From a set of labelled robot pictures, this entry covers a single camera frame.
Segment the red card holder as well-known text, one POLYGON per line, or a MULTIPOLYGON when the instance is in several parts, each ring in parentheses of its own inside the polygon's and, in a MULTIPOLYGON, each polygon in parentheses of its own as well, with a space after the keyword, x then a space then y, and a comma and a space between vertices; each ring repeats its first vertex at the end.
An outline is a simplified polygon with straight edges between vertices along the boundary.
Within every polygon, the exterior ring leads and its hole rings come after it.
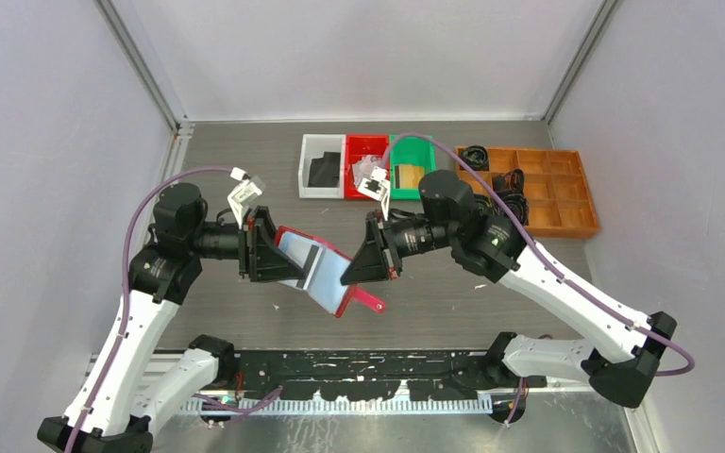
POLYGON ((307 291, 297 289, 295 285, 298 280, 295 279, 282 280, 278 282, 279 284, 307 294, 318 306, 335 318, 342 317, 352 302, 359 303, 375 313, 385 312, 386 303, 383 300, 357 285, 345 286, 340 282, 350 258, 333 244, 288 226, 278 228, 276 244, 291 260, 302 266, 305 255, 312 245, 323 248, 323 255, 307 291))

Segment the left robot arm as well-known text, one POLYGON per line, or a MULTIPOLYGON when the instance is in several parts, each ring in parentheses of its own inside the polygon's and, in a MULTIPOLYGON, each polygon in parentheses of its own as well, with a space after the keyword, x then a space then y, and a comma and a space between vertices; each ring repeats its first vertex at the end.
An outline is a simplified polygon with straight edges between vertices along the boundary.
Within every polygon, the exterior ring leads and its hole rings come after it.
POLYGON ((237 224, 208 221, 199 188, 161 189, 151 240, 122 265, 123 294, 110 335, 80 393, 61 416, 47 417, 38 440, 55 452, 148 452, 180 406, 202 388, 239 381, 232 343, 201 334, 180 361, 142 394, 141 379, 163 331, 179 311, 202 260, 235 260, 253 282, 300 279, 302 267, 274 244, 268 209, 237 224))

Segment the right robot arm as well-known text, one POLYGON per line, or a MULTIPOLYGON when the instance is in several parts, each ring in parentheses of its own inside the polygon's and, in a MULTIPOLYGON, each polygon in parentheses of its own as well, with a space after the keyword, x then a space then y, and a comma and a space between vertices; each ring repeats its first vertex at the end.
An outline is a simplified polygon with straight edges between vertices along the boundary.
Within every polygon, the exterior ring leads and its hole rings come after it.
POLYGON ((579 333, 573 341, 502 332, 488 349, 485 377, 501 388, 523 378, 585 382, 605 399, 636 408, 659 375, 676 321, 633 310, 565 268, 506 215, 482 210, 471 187, 448 170, 418 185, 422 211, 370 212, 345 285, 391 280, 405 258, 448 248, 465 271, 523 294, 579 333))

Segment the silver card in red bin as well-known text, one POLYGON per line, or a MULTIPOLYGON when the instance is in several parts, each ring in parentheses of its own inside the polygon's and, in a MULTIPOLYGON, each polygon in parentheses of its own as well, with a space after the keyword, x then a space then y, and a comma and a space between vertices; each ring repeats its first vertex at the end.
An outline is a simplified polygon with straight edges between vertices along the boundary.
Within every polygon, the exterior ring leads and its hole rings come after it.
POLYGON ((365 155, 355 161, 352 166, 353 186, 358 187, 364 178, 369 178, 371 173, 379 167, 381 157, 376 155, 365 155))

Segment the gold card in green bin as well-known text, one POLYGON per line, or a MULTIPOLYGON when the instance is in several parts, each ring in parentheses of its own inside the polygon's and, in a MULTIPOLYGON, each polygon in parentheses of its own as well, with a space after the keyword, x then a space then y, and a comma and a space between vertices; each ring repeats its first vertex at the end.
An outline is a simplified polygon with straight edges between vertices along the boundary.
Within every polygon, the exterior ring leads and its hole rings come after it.
POLYGON ((419 181, 425 175, 423 166, 402 163, 395 166, 396 187, 398 189, 416 189, 419 181))

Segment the black card in white bin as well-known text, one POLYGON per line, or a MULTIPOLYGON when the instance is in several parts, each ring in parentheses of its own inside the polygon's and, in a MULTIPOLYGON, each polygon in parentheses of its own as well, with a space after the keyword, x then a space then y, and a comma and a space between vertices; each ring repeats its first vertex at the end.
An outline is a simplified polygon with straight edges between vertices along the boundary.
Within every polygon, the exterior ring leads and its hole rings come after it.
POLYGON ((340 180, 341 154, 324 152, 311 159, 307 186, 309 188, 337 188, 340 180))

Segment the green plastic bin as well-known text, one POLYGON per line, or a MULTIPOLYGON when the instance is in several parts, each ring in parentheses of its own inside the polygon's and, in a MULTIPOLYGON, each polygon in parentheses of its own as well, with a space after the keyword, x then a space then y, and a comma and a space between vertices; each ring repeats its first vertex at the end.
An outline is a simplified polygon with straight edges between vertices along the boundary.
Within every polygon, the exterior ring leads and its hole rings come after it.
POLYGON ((395 200, 418 200, 420 198, 418 187, 411 190, 396 187, 395 166, 402 163, 423 166, 426 170, 425 175, 435 171, 437 166, 434 145, 418 138, 405 138, 393 147, 389 157, 391 197, 395 200))

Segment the red plastic bin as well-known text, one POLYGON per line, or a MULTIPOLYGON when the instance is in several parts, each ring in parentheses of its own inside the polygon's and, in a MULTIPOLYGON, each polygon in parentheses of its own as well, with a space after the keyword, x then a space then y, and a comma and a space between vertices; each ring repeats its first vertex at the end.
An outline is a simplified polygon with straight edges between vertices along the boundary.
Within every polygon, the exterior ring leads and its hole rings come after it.
POLYGON ((376 155, 382 157, 389 144, 389 137, 386 135, 347 135, 346 136, 346 162, 344 165, 344 199, 363 199, 365 196, 353 186, 351 166, 365 155, 376 155))

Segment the white plastic bin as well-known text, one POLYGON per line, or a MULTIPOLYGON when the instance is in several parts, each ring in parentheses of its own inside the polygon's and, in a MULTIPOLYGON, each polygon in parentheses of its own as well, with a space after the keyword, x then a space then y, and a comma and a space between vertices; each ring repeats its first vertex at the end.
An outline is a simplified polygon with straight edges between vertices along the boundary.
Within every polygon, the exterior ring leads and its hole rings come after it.
POLYGON ((304 134, 297 171, 299 197, 342 199, 345 165, 346 134, 304 134))

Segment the rolled black belt lower left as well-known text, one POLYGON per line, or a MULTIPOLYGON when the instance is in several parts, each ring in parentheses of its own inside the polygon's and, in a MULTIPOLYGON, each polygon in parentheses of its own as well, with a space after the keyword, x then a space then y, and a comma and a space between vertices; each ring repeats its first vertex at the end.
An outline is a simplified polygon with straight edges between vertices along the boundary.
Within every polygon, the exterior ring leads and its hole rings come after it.
POLYGON ((482 213, 484 213, 486 215, 492 215, 492 214, 497 213, 496 207, 493 203, 493 199, 489 195, 475 193, 474 199, 476 201, 476 204, 477 204, 479 210, 482 213))

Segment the rolled black belt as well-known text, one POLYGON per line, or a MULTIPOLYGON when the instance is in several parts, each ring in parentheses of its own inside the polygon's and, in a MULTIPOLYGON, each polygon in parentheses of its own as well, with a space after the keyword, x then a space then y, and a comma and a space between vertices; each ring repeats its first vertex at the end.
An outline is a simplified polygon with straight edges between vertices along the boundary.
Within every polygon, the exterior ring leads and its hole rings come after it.
POLYGON ((486 215, 492 215, 492 214, 497 213, 496 207, 493 203, 493 199, 489 195, 475 193, 474 199, 476 201, 476 204, 477 204, 479 210, 482 213, 484 213, 486 215))
POLYGON ((489 170, 489 154, 482 145, 469 145, 460 150, 458 155, 474 171, 489 170))
POLYGON ((522 226, 529 223, 529 204, 523 193, 503 193, 500 199, 522 226))
POLYGON ((507 194, 523 194, 525 174, 521 169, 513 169, 492 177, 492 187, 499 196, 507 194))

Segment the rolled black belt top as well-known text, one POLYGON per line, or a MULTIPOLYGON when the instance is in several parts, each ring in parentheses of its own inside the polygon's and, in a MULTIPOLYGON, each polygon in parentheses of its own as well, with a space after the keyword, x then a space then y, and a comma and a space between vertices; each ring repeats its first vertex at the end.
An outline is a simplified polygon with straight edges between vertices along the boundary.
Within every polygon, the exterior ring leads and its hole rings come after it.
POLYGON ((469 145, 460 150, 458 155, 474 171, 489 170, 489 154, 482 145, 469 145))

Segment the rolled black belt lower right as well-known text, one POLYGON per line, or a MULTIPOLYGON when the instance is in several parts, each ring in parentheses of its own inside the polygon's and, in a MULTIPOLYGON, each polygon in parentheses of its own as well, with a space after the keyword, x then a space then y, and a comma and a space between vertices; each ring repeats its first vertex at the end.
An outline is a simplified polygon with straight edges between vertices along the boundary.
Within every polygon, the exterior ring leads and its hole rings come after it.
POLYGON ((503 193, 500 199, 522 226, 529 223, 529 204, 523 193, 503 193))

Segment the rolled black belt middle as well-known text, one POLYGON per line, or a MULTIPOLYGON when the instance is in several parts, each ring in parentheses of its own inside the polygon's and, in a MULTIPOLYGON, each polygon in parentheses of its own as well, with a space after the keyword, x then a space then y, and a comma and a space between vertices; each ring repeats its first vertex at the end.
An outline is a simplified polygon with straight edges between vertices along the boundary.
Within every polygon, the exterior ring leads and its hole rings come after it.
POLYGON ((499 196, 507 194, 523 194, 525 174, 521 169, 513 169, 492 177, 492 187, 499 196))

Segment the orange compartment tray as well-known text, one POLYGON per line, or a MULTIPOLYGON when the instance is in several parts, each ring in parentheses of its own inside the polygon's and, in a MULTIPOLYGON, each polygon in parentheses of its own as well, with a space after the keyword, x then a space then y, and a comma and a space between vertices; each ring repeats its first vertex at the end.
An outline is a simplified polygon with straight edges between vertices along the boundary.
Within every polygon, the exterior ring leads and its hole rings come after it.
POLYGON ((486 182, 491 183, 495 174, 513 169, 524 172, 524 194, 530 209, 527 230, 532 236, 589 239, 599 232, 599 220, 578 152, 485 148, 489 170, 474 172, 486 182))

